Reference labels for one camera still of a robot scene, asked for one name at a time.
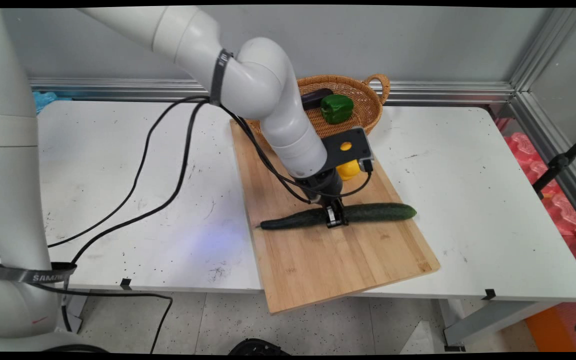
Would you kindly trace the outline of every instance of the table leg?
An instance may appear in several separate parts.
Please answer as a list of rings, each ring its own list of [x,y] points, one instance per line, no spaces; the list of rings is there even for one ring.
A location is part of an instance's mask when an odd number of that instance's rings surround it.
[[[439,301],[446,322],[443,334],[448,346],[462,346],[464,342],[472,342],[482,335],[500,331],[557,305],[556,302],[491,300],[481,309],[459,319],[460,310],[451,302],[454,300]]]

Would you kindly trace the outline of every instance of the yellow object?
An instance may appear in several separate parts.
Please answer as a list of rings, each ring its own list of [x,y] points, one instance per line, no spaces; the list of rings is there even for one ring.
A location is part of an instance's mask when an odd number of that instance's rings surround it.
[[[350,180],[354,178],[355,175],[359,174],[361,169],[359,168],[359,162],[357,162],[357,160],[352,160],[337,166],[336,171],[339,173],[339,176],[341,176],[341,180],[345,182],[346,180]]]

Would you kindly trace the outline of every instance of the basket handle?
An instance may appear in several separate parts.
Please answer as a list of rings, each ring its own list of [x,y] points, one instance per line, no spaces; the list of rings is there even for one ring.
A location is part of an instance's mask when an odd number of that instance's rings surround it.
[[[373,73],[373,75],[366,77],[366,80],[363,80],[362,82],[370,86],[370,82],[373,79],[377,79],[381,83],[382,92],[380,101],[381,104],[384,105],[386,100],[388,100],[388,95],[391,94],[391,80],[383,73]]]

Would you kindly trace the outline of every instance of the wicker basket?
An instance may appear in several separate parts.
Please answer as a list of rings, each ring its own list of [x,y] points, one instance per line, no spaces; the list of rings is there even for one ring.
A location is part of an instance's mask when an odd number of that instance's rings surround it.
[[[381,97],[369,86],[373,79],[381,82],[383,89]],[[322,116],[322,110],[319,108],[306,111],[306,115],[320,138],[345,132],[358,125],[365,130],[366,134],[370,134],[371,130],[377,125],[377,121],[382,117],[382,105],[388,100],[388,95],[391,91],[391,82],[382,73],[370,75],[363,81],[341,75],[316,75],[297,80],[297,85],[299,85],[301,95],[328,88],[334,94],[348,96],[354,103],[350,118],[337,125],[327,123]],[[249,119],[246,119],[246,121],[252,131],[258,135],[261,140],[260,143],[269,148],[268,142],[261,133],[259,121]]]

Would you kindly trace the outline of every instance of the gray wall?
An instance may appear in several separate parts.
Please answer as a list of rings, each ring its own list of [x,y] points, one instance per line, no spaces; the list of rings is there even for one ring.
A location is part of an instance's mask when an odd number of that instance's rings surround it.
[[[576,29],[530,87],[551,120],[576,141]]]
[[[397,81],[507,81],[550,9],[377,5],[201,6],[225,48],[277,41],[299,77],[335,73]],[[75,9],[6,9],[33,78],[188,79],[173,64]]]

